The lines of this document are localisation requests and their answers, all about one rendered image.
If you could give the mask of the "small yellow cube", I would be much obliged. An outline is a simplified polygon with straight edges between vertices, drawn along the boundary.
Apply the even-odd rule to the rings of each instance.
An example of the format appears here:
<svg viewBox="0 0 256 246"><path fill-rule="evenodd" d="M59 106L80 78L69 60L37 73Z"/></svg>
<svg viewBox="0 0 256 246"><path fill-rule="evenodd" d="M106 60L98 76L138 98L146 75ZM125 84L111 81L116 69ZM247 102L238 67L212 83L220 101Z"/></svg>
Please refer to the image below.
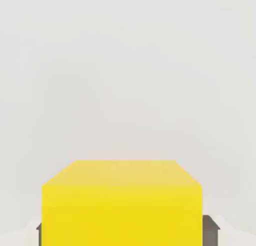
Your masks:
<svg viewBox="0 0 256 246"><path fill-rule="evenodd" d="M174 161L75 161L42 186L41 246L203 246L203 191Z"/></svg>

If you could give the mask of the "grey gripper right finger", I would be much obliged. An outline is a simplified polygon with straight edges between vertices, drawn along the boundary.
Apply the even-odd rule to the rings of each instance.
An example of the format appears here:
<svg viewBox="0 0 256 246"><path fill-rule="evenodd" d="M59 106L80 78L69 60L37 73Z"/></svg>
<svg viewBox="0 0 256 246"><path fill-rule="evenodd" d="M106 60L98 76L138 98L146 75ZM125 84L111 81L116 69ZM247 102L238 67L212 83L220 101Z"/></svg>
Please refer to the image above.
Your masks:
<svg viewBox="0 0 256 246"><path fill-rule="evenodd" d="M254 235L232 227L223 217L203 215L202 246L254 246Z"/></svg>

